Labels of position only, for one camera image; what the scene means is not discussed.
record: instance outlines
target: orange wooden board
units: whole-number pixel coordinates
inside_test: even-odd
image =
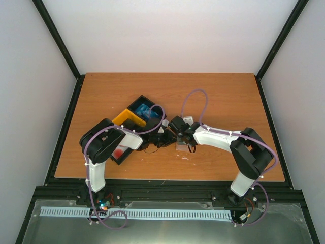
[[[79,140],[104,118],[112,120],[139,95],[163,105],[167,119],[180,114],[185,96],[205,89],[209,105],[203,122],[228,130],[254,128],[275,149],[269,124],[253,74],[233,73],[88,73],[80,92],[55,177],[85,178],[85,160]],[[194,93],[184,116],[199,121],[205,104],[202,93]],[[156,148],[150,146],[148,151]],[[224,150],[199,145],[195,154],[176,151],[175,146],[153,154],[134,151],[117,165],[106,161],[105,178],[166,180],[234,180],[238,173],[233,156]],[[266,181],[284,181],[278,165],[265,175]]]

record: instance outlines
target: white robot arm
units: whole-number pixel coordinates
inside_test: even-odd
[[[82,152],[84,152],[86,144],[94,134],[101,129],[112,125],[114,124],[106,118],[88,131],[79,142]],[[112,155],[117,146],[126,146],[136,150],[141,146],[142,142],[143,140],[139,135],[121,129],[105,130],[99,136],[94,138],[87,150],[89,156],[88,169],[91,190],[98,192],[105,186],[104,173],[106,160]]]
[[[182,119],[177,116],[171,120],[169,127],[189,146],[209,145],[232,153],[239,172],[231,184],[231,191],[238,197],[243,197],[270,163],[273,158],[272,154],[257,143],[246,141],[237,136],[209,131],[200,126],[198,122],[193,123],[192,121],[192,117]],[[251,128],[246,128],[242,132],[233,131],[233,133],[244,134],[263,142]]]

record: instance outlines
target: blue object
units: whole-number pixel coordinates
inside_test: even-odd
[[[136,114],[139,116],[143,116],[146,119],[149,119],[149,110],[150,107],[143,103],[136,109]],[[159,118],[159,114],[152,110],[150,113],[150,117]]]

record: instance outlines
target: red object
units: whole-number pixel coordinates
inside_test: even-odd
[[[113,151],[113,157],[118,159],[120,156],[122,156],[123,153],[124,152],[122,149],[116,149],[115,151]]]

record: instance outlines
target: yellow block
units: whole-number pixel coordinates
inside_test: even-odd
[[[136,114],[125,108],[123,112],[121,112],[118,116],[116,116],[112,122],[118,126],[120,126],[126,119],[131,119],[134,123],[136,123],[139,126],[145,127],[146,122],[138,117]]]

